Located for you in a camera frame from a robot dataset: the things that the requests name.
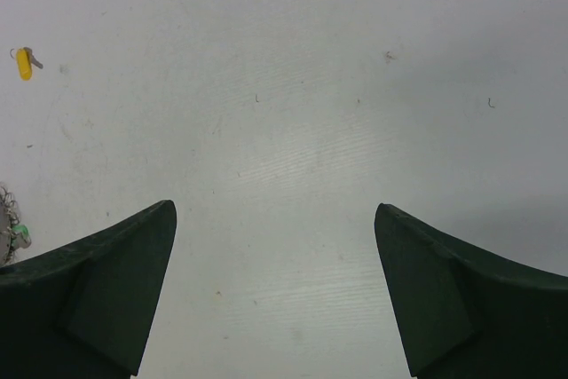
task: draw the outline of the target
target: green object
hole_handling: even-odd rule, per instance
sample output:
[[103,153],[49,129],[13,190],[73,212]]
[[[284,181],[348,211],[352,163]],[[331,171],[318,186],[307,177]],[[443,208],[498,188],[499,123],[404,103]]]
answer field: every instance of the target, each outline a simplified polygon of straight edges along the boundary
[[22,234],[25,238],[29,237],[29,230],[25,225],[15,225],[12,227],[14,234]]

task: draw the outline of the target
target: yellow object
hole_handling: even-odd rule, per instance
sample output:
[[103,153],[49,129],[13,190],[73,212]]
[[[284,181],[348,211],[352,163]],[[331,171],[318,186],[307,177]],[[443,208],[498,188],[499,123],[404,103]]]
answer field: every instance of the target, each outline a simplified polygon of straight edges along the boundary
[[29,55],[25,49],[16,51],[16,62],[20,71],[21,80],[29,80],[32,78],[32,64],[29,61]]

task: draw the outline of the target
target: white surface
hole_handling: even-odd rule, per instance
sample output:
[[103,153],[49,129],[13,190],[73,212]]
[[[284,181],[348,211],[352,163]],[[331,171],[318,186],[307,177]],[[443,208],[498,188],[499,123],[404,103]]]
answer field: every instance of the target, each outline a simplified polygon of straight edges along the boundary
[[177,204],[141,378],[408,377],[381,201],[568,273],[568,0],[0,5],[20,256]]

